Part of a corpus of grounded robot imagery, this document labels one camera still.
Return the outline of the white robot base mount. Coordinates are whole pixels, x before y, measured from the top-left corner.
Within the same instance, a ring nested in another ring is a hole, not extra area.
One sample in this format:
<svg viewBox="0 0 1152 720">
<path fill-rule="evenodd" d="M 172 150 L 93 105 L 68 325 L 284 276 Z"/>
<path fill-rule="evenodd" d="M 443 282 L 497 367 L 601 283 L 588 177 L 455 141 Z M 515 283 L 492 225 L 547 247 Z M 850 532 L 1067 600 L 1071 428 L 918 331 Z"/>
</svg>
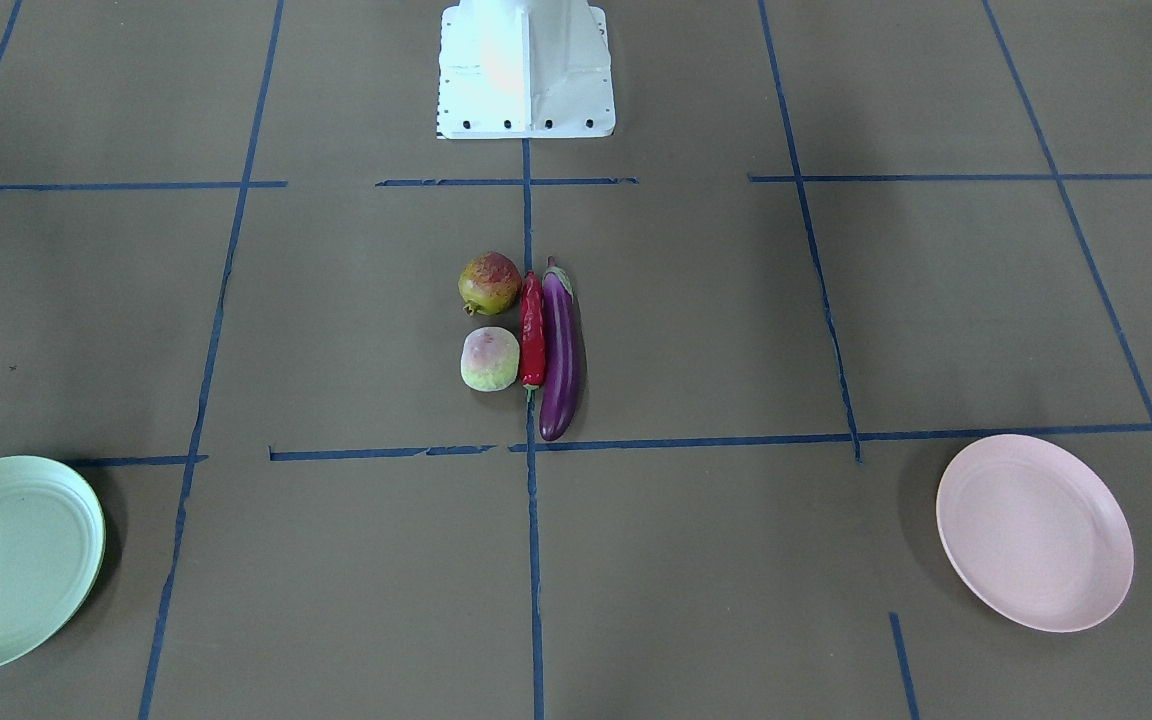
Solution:
<svg viewBox="0 0 1152 720">
<path fill-rule="evenodd" d="M 448 6 L 438 65 L 440 138 L 602 138 L 616 128 L 607 15 L 586 1 Z"/>
</svg>

